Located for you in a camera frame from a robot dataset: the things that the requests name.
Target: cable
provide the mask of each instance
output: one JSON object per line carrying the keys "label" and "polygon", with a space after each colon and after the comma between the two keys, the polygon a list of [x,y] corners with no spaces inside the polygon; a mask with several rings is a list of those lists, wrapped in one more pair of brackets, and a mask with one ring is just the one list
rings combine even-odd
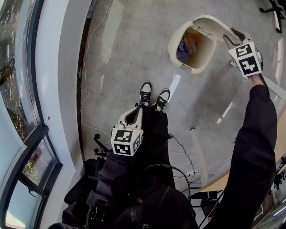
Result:
{"label": "cable", "polygon": [[[179,141],[177,140],[177,138],[175,138],[175,136],[174,136],[174,139],[177,141],[177,143],[178,143],[181,147],[183,147],[183,145],[182,145],[181,143],[179,143]],[[184,150],[184,152],[185,152],[185,155],[188,157],[189,161],[191,162],[192,167],[193,167],[193,171],[195,172],[195,168],[194,168],[194,166],[193,166],[193,162],[192,162],[192,160],[189,158],[189,156],[188,156],[188,154],[187,154],[187,152],[186,152],[186,150],[185,150],[184,147],[183,147],[183,150]]]}
{"label": "cable", "polygon": [[189,184],[191,183],[191,181],[192,181],[192,179],[194,178],[195,176],[193,176],[188,182],[189,182]]}
{"label": "cable", "polygon": [[111,139],[110,139],[108,142],[105,143],[105,147],[107,147],[107,144],[108,144],[109,142],[111,142]]}
{"label": "cable", "polygon": [[218,200],[216,201],[214,207],[211,209],[211,211],[209,212],[209,214],[203,219],[203,221],[201,222],[201,224],[199,225],[199,228],[202,226],[203,222],[206,220],[206,218],[208,218],[210,216],[210,214],[212,213],[212,211],[214,210],[215,206],[218,204],[220,198],[223,196],[224,194],[224,190],[222,192],[222,194],[219,196]]}
{"label": "cable", "polygon": [[[187,177],[190,177],[191,175],[187,176]],[[173,177],[176,177],[176,176],[173,176]],[[183,176],[184,177],[184,176]],[[177,178],[183,178],[183,177],[177,177]]]}
{"label": "cable", "polygon": [[212,168],[212,167],[215,167],[215,166],[217,166],[217,165],[220,165],[220,164],[224,163],[225,161],[227,161],[227,160],[229,160],[229,159],[231,159],[231,158],[232,158],[232,157],[230,157],[230,158],[228,158],[228,159],[226,159],[226,160],[224,160],[224,161],[222,161],[222,162],[220,162],[220,163],[218,163],[218,164],[216,164],[216,165],[213,165],[213,166],[207,168],[206,170],[209,170],[209,169]]}
{"label": "cable", "polygon": [[92,211],[94,208],[96,208],[96,212],[95,212],[94,219],[95,219],[95,217],[97,216],[97,207],[96,207],[96,205],[93,205],[93,206],[91,206],[91,207],[89,208],[88,213],[87,213],[87,215],[86,215],[85,227],[84,227],[85,229],[89,229],[89,215],[90,215],[91,211]]}
{"label": "cable", "polygon": [[[96,29],[95,29],[95,30],[91,33],[91,35],[89,36],[89,39],[88,39],[88,48],[87,48],[86,53],[85,53],[85,55],[84,55],[84,59],[85,59],[85,56],[87,55],[88,50],[89,50],[90,38],[91,38],[92,35],[96,32],[96,30],[106,21],[107,13],[108,13],[108,10],[109,10],[109,8],[110,8],[110,6],[111,6],[112,1],[113,1],[113,0],[110,0],[109,6],[107,7],[104,20],[96,27]],[[101,130],[101,129],[99,129],[99,128],[92,127],[92,126],[89,126],[89,125],[83,123],[83,121],[82,121],[81,110],[82,110],[82,107],[83,107],[83,105],[84,105],[85,100],[86,100],[87,97],[88,97],[88,91],[87,91],[87,89],[86,89],[86,67],[85,67],[85,61],[84,61],[84,89],[85,89],[86,96],[85,96],[84,100],[82,101],[82,104],[81,104],[81,107],[80,107],[80,122],[81,122],[84,126],[89,127],[89,128],[92,128],[92,129],[95,129],[95,130],[99,130],[99,131],[101,131],[102,133],[106,134],[108,137],[111,138],[111,136],[110,136],[109,134],[105,133],[103,130]]]}
{"label": "cable", "polygon": [[175,151],[169,151],[169,153],[177,153],[177,154],[185,154],[184,152],[179,153],[179,152],[175,152]]}
{"label": "cable", "polygon": [[129,187],[129,189],[128,189],[128,195],[130,195],[130,190],[131,190],[131,189],[133,188],[133,186],[137,183],[137,181],[141,178],[141,176],[142,176],[149,168],[151,168],[151,167],[156,167],[156,166],[158,166],[158,167],[165,167],[165,168],[167,168],[167,169],[177,170],[177,171],[179,171],[180,173],[182,173],[182,174],[184,175],[184,177],[185,177],[185,179],[186,179],[186,181],[187,181],[187,183],[188,183],[188,186],[189,186],[189,197],[188,197],[188,199],[189,199],[189,202],[191,202],[191,187],[190,187],[190,185],[189,185],[189,180],[188,180],[187,176],[184,174],[184,172],[183,172],[182,170],[180,170],[180,169],[178,169],[178,168],[176,168],[176,167],[174,167],[174,166],[165,165],[165,164],[153,164],[153,165],[148,166],[146,169],[144,169],[144,170],[140,173],[140,175],[135,179],[135,181],[133,182],[133,184]]}

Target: trash can lid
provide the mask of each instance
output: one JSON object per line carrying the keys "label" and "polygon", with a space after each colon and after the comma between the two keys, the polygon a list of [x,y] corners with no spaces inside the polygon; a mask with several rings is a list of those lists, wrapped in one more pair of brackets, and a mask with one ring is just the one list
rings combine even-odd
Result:
{"label": "trash can lid", "polygon": [[237,40],[232,30],[222,23],[219,19],[210,15],[201,15],[193,20],[193,25],[200,31],[207,34],[207,37],[213,37],[219,41],[223,41],[223,35],[227,35],[232,41]]}

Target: chair wheel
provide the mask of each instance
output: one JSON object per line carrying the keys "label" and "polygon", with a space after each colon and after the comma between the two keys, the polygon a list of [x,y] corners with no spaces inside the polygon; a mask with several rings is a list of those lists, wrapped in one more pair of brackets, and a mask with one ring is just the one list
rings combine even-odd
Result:
{"label": "chair wheel", "polygon": [[100,139],[100,134],[96,134],[96,135],[94,136],[94,138],[95,138],[95,139]]}

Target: black cable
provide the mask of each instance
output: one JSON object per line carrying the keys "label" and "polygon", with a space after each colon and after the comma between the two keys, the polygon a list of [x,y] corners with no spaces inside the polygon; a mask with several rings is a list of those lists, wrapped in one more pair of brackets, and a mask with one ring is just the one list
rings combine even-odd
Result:
{"label": "black cable", "polygon": [[192,179],[194,178],[195,176],[193,176],[188,182],[189,182],[189,184],[191,183],[191,181],[192,181]]}
{"label": "black cable", "polygon": [[173,169],[173,170],[177,170],[177,171],[179,171],[180,173],[182,173],[183,175],[184,175],[184,177],[185,177],[185,179],[186,179],[186,181],[187,181],[187,183],[188,183],[188,186],[189,186],[189,202],[191,202],[191,187],[190,187],[190,185],[189,185],[189,180],[188,180],[188,178],[187,178],[187,176],[185,175],[185,173],[182,171],[182,170],[180,170],[180,169],[178,169],[178,168],[176,168],[176,167],[174,167],[174,166],[171,166],[171,165],[166,165],[166,164],[153,164],[153,165],[150,165],[150,166],[148,166],[146,169],[144,169],[141,173],[140,173],[140,175],[136,178],[136,180],[133,182],[133,184],[129,187],[129,189],[128,189],[128,195],[130,195],[130,190],[133,188],[133,186],[137,183],[137,181],[141,178],[141,176],[149,169],[149,168],[151,168],[151,167],[156,167],[156,166],[158,166],[158,167],[164,167],[164,168],[167,168],[167,169]]}
{"label": "black cable", "polygon": [[88,213],[87,213],[87,215],[86,215],[86,220],[85,220],[85,229],[89,229],[89,215],[90,215],[90,213],[91,213],[91,211],[94,209],[94,208],[96,208],[96,210],[97,210],[97,207],[96,207],[96,205],[93,205],[93,206],[91,206],[90,208],[89,208],[89,211],[88,211]]}
{"label": "black cable", "polygon": [[220,198],[223,196],[224,194],[224,190],[222,192],[222,194],[219,196],[218,200],[216,201],[214,207],[211,209],[211,211],[209,212],[209,214],[204,218],[204,220],[201,222],[201,224],[199,225],[199,228],[202,226],[203,222],[206,220],[206,218],[208,218],[210,216],[210,214],[212,213],[212,211],[214,210],[215,206],[218,204]]}
{"label": "black cable", "polygon": [[[177,141],[177,143],[178,143],[181,147],[183,147],[183,145],[177,140],[177,138],[175,138],[175,136],[174,136],[174,139]],[[188,157],[189,161],[190,161],[191,164],[192,164],[193,172],[195,172],[195,168],[194,168],[194,166],[193,166],[193,162],[192,162],[192,160],[190,159],[190,157],[188,156],[188,154],[187,154],[187,152],[186,152],[186,150],[185,150],[184,147],[183,147],[183,150],[184,150],[184,152],[185,152],[185,155]]]}

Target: black sleeve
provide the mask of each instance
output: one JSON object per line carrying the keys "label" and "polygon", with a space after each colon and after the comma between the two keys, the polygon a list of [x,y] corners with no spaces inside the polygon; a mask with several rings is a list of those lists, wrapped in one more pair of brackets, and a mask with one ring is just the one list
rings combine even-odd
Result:
{"label": "black sleeve", "polygon": [[274,182],[276,137],[274,104],[265,86],[257,85],[250,91],[223,199],[205,229],[251,228],[255,213]]}

